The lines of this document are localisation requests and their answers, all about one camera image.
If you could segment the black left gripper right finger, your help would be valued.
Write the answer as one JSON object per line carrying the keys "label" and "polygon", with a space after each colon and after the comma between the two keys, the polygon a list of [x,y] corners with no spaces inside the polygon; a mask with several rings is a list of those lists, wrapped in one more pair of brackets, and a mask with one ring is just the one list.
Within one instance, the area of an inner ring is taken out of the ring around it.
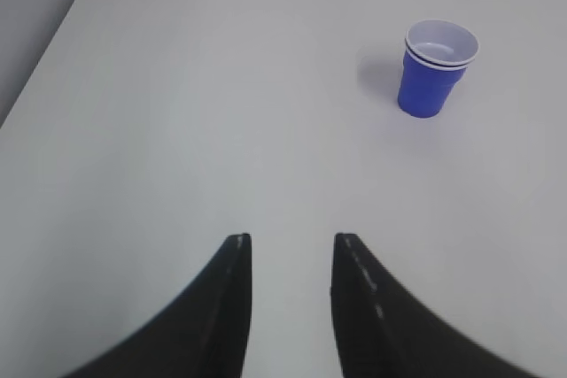
{"label": "black left gripper right finger", "polygon": [[345,377],[549,372],[549,240],[531,231],[339,233],[330,304]]}

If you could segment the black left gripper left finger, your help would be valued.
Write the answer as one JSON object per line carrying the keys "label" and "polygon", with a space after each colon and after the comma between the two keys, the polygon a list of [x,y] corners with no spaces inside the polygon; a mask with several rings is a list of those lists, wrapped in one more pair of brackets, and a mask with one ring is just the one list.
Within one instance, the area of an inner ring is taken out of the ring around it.
{"label": "black left gripper left finger", "polygon": [[163,311],[73,377],[239,377],[252,317],[252,238],[230,235]]}

